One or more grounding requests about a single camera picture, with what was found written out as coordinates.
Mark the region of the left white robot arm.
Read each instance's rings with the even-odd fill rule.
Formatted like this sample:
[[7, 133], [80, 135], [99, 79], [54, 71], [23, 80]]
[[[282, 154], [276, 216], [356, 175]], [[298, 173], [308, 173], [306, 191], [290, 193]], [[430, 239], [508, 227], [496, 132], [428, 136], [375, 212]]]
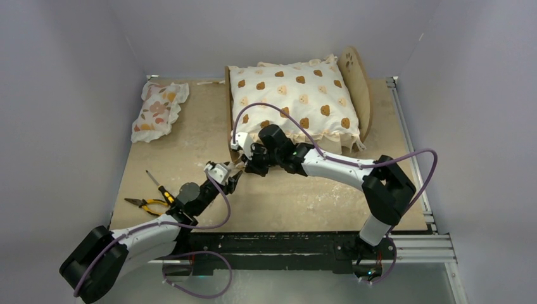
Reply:
[[197, 227], [186, 213], [168, 212], [149, 222], [126, 229], [91, 230], [61, 264], [59, 273], [85, 303], [100, 300], [117, 279], [157, 258], [174, 259], [213, 255], [230, 266], [220, 253], [209, 250], [183, 252], [189, 233]]

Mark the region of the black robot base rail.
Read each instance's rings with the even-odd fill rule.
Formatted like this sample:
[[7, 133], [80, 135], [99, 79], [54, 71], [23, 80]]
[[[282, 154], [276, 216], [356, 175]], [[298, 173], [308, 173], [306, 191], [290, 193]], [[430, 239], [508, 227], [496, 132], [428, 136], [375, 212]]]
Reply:
[[377, 246], [357, 231], [334, 232], [192, 232], [170, 254], [185, 260], [191, 274], [210, 276], [214, 270], [304, 270], [354, 274], [373, 279], [396, 255], [384, 237]]

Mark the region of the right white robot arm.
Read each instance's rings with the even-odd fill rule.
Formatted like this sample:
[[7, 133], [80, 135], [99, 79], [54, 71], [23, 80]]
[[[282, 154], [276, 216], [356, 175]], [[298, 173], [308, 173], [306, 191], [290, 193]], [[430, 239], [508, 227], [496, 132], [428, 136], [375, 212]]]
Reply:
[[260, 143], [241, 132], [231, 139], [231, 148], [242, 151], [245, 171], [266, 176], [271, 167], [289, 174], [322, 177], [363, 192], [370, 215], [359, 238], [377, 246], [392, 227], [399, 224], [416, 193], [413, 182], [392, 158], [361, 160], [317, 150], [309, 143], [295, 144], [274, 124], [260, 131]]

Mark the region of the floral print small pillow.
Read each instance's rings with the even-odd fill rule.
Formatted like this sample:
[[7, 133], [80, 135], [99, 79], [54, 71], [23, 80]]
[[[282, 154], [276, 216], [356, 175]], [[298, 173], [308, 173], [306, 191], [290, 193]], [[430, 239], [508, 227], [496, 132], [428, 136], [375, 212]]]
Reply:
[[142, 107], [132, 123], [132, 143], [149, 143], [172, 131], [179, 118], [181, 105], [189, 97], [188, 84], [169, 85], [148, 81], [142, 88]]

